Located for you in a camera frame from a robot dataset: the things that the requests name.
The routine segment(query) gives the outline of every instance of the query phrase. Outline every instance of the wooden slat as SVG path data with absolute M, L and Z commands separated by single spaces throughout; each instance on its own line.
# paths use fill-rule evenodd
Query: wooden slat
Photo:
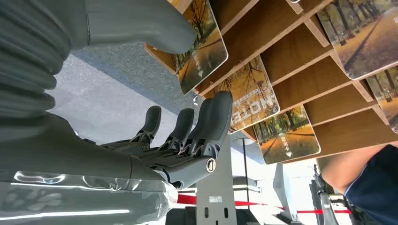
M 378 103 L 365 101 L 353 85 L 304 104 L 313 127 L 371 109 L 374 106 L 378 106 Z
M 164 66 L 169 72 L 177 74 L 173 56 L 171 54 L 157 50 L 148 44 L 144 45 L 144 49 L 148 54 L 159 61 L 159 63 L 162 64 L 162 66 Z
M 286 1 L 296 14 L 300 14 L 300 13 L 304 12 L 303 5 L 301 4 L 301 1 L 299 1 L 297 3 L 293 3 L 290 0 L 286 0 Z
M 199 94 L 205 95 L 331 1 L 304 0 L 302 15 L 286 1 L 259 1 L 223 36 L 229 59 L 197 87 Z
M 330 45 L 329 39 L 323 31 L 323 27 L 319 23 L 316 15 L 311 16 L 311 18 L 304 23 L 323 47 Z
M 331 57 L 274 86 L 281 112 L 292 109 L 352 83 Z
M 221 34 L 224 35 L 259 0 L 211 0 L 210 4 Z
M 272 85 L 276 85 L 333 52 L 315 39 L 304 25 L 298 26 L 261 54 L 265 69 Z
M 366 80 L 354 81 L 353 85 L 367 102 L 374 100 L 372 91 L 369 90 Z
M 380 119 L 382 120 L 382 122 L 383 122 L 385 125 L 388 125 L 388 126 L 389 126 L 390 123 L 388 122 L 388 119 L 387 119 L 387 117 L 385 116 L 383 110 L 380 108 L 380 106 L 377 104 L 377 105 L 374 105 L 372 108 L 373 108 L 373 110 L 375 111 L 375 113 L 380 117 Z
M 398 135 L 372 109 L 316 126 L 314 131 L 321 152 L 286 163 L 398 141 Z

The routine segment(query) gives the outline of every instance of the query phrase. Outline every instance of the picture card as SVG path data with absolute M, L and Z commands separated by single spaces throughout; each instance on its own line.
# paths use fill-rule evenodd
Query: picture card
M 398 134 L 398 67 L 366 78 L 392 131 Z
M 334 0 L 317 15 L 350 79 L 397 63 L 396 1 Z
M 229 91 L 233 97 L 230 133 L 263 121 L 279 112 L 271 82 L 260 56 L 257 56 L 213 91 Z
M 253 127 L 266 164 L 280 163 L 321 152 L 302 105 L 257 123 Z
M 221 66 L 228 52 L 207 0 L 193 0 L 183 15 L 196 30 L 191 49 L 173 54 L 181 91 L 186 94 Z

